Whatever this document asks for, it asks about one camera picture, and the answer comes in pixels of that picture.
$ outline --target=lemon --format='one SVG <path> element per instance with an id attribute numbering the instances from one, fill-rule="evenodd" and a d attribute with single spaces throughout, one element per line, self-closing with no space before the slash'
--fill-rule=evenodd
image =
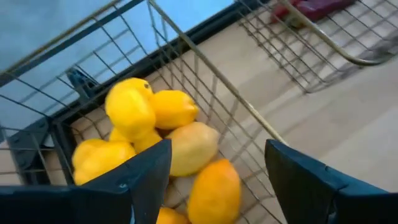
<path id="1" fill-rule="evenodd" d="M 198 172 L 214 158 L 220 134 L 201 122 L 190 123 L 171 132 L 172 164 L 170 175 L 180 177 Z"/>
<path id="2" fill-rule="evenodd" d="M 119 82 L 124 88 L 136 89 L 144 98 L 149 99 L 154 92 L 146 80 L 141 78 L 128 78 Z"/>
<path id="3" fill-rule="evenodd" d="M 195 179 L 188 201 L 192 224 L 232 224 L 239 216 L 241 184 L 227 159 L 209 164 Z"/>
<path id="4" fill-rule="evenodd" d="M 74 168 L 80 166 L 81 163 L 93 152 L 98 150 L 98 148 L 106 143 L 102 139 L 89 139 L 81 142 L 75 149 L 72 155 L 72 164 Z"/>
<path id="5" fill-rule="evenodd" d="M 130 141 L 128 138 L 124 137 L 124 135 L 122 135 L 122 133 L 120 133 L 120 131 L 118 131 L 116 128 L 113 128 L 113 130 L 111 131 L 111 134 L 109 134 L 109 140 L 110 141 L 126 141 L 126 142 Z"/>
<path id="6" fill-rule="evenodd" d="M 105 99 L 105 112 L 114 127 L 132 142 L 155 128 L 155 113 L 148 100 L 123 82 L 109 91 Z"/>
<path id="7" fill-rule="evenodd" d="M 106 142 L 75 169 L 73 174 L 75 183 L 85 184 L 120 166 L 135 155 L 136 152 L 129 142 Z"/>
<path id="8" fill-rule="evenodd" d="M 156 128 L 175 129 L 192 123 L 198 107 L 194 100 L 180 90 L 161 90 L 149 100 L 156 114 Z"/>
<path id="9" fill-rule="evenodd" d="M 137 153 L 140 153 L 152 147 L 161 140 L 162 137 L 160 137 L 159 134 L 157 134 L 156 130 L 153 130 L 149 132 L 147 135 L 145 135 L 142 139 L 135 140 L 134 148 L 136 149 Z"/>
<path id="10" fill-rule="evenodd" d="M 189 221 L 175 210 L 162 207 L 159 210 L 156 224 L 189 224 Z"/>

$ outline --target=cart handle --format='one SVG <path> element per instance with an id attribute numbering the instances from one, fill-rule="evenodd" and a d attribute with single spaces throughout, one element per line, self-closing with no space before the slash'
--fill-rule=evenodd
<path id="1" fill-rule="evenodd" d="M 298 9 L 296 9 L 289 0 L 279 0 L 288 10 L 291 14 L 293 14 L 295 17 L 300 19 L 301 22 L 303 22 L 310 30 L 312 30 L 314 33 L 316 33 L 317 36 L 319 36 L 323 41 L 325 41 L 331 48 L 333 48 L 335 51 L 337 51 L 342 57 L 347 59 L 347 61 L 354 63 L 356 65 L 360 66 L 375 66 L 375 65 L 380 65 L 384 62 L 387 62 L 390 60 L 394 54 L 386 54 L 380 57 L 379 59 L 374 59 L 374 60 L 366 60 L 366 59 L 361 59 L 361 58 L 356 58 L 344 49 L 342 49 L 339 45 L 337 45 L 327 34 L 325 34 L 321 28 L 319 28 L 318 25 L 313 23 L 309 18 L 304 16 Z"/>

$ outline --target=red object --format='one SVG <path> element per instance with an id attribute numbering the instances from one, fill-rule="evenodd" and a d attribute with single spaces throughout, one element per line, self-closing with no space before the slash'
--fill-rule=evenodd
<path id="1" fill-rule="evenodd" d="M 290 3 L 296 7 L 296 5 L 302 1 L 303 0 L 290 0 Z M 283 20 L 285 16 L 289 15 L 289 13 L 289 10 L 287 10 L 283 4 L 279 3 L 272 12 L 271 23 L 276 23 L 278 21 L 277 18 Z"/>
<path id="2" fill-rule="evenodd" d="M 316 22 L 332 12 L 345 9 L 356 1 L 357 0 L 292 0 L 291 3 L 304 14 L 304 16 Z M 287 10 L 283 4 L 279 4 L 274 9 L 273 13 L 279 19 L 283 19 L 285 16 L 289 15 L 289 10 Z M 272 23 L 277 22 L 275 16 L 271 17 Z"/>

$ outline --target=wire basket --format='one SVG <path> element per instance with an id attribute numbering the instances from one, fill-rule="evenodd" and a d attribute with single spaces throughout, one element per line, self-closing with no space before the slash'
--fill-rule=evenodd
<path id="1" fill-rule="evenodd" d="M 71 158 L 76 145 L 90 138 L 107 139 L 112 129 L 103 107 L 109 89 L 128 77 L 146 77 L 154 91 L 188 93 L 201 110 L 198 120 L 220 132 L 220 157 L 229 159 L 242 179 L 239 222 L 282 222 L 267 178 L 264 144 L 267 138 L 284 140 L 154 1 L 118 2 L 107 4 L 2 72 L 0 103 L 7 109 L 1 112 L 6 119 L 1 120 L 5 170 L 0 170 L 0 184 L 73 185 Z M 249 13 L 242 6 L 234 10 Z M 128 16 L 134 10 L 147 10 L 147 18 L 140 22 L 148 25 L 150 34 L 140 36 L 134 30 L 137 24 Z M 122 29 L 113 30 L 110 24 Z M 100 37 L 104 41 L 85 57 L 58 65 L 60 73 L 52 69 L 44 81 L 34 82 L 42 78 L 46 63 L 58 62 L 71 47 L 81 50 Z M 148 39 L 155 40 L 155 46 L 148 48 Z M 7 91 L 15 89 L 20 94 Z M 248 128 L 241 123 L 247 119 L 256 124 Z M 172 181 L 165 205 L 184 212 L 192 180 Z"/>
<path id="2" fill-rule="evenodd" d="M 251 11 L 249 16 L 242 15 L 242 27 L 306 93 L 339 82 L 366 66 L 382 64 L 397 53 L 396 0 L 356 1 L 317 23 L 289 0 L 257 0 L 254 7 L 238 2 Z M 281 5 L 289 12 L 284 17 L 275 14 Z M 302 28 L 295 29 L 293 24 Z"/>

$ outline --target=beige floor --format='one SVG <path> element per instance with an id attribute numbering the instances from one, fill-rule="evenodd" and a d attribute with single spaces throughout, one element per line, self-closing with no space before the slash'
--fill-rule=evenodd
<path id="1" fill-rule="evenodd" d="M 279 70 L 252 38 L 236 24 L 216 34 L 199 47 L 292 147 L 382 189 L 398 191 L 398 177 L 394 172 L 398 168 L 398 151 L 395 144 L 398 138 L 397 61 L 366 68 L 326 90 L 303 95 L 288 76 Z M 186 53 L 183 59 L 194 68 L 193 52 Z M 176 60 L 175 64 L 179 66 L 180 62 Z M 214 99 L 214 103 L 211 104 L 214 112 L 208 118 L 206 114 L 210 107 L 198 96 L 198 104 L 204 110 L 199 120 L 209 121 L 210 125 L 220 130 L 223 134 L 220 152 L 234 162 L 244 179 L 242 212 L 246 219 L 240 219 L 239 223 L 276 223 L 268 212 L 283 220 L 273 197 L 272 187 L 265 173 L 261 172 L 265 165 L 262 150 L 269 135 L 240 104 L 233 110 L 234 119 L 231 120 L 228 112 L 236 102 L 235 97 L 220 81 L 214 83 L 214 74 L 201 60 L 198 68 L 198 76 L 206 86 L 210 89 L 216 87 L 214 98 L 204 84 L 198 84 L 200 94 L 208 97 L 209 102 L 210 99 Z M 182 78 L 175 67 L 172 70 L 177 78 L 184 82 L 186 90 L 196 96 L 193 86 L 196 85 L 197 79 L 187 66 L 183 67 L 185 78 Z M 165 67 L 160 73 L 164 80 L 157 78 L 158 73 L 149 77 L 150 80 L 154 80 L 154 90 L 169 88 L 165 82 L 170 85 L 173 83 L 173 88 L 182 88 L 176 78 L 170 77 L 170 71 Z M 103 109 L 93 111 L 87 116 L 96 121 L 95 126 L 98 130 L 85 118 L 76 121 L 73 127 L 81 131 L 84 138 L 106 138 L 111 123 Z M 0 152 L 1 171 L 14 171 L 15 168 L 9 162 L 11 157 L 8 152 Z M 50 168 L 57 168 L 58 165 L 54 165 L 51 159 L 48 160 Z M 61 172 L 52 172 L 52 181 L 62 184 L 63 180 L 57 174 Z M 187 198 L 192 180 L 193 178 L 175 180 L 168 189 L 166 204 L 183 210 L 185 204 L 181 201 Z M 18 182 L 15 174 L 0 175 L 2 185 Z"/>

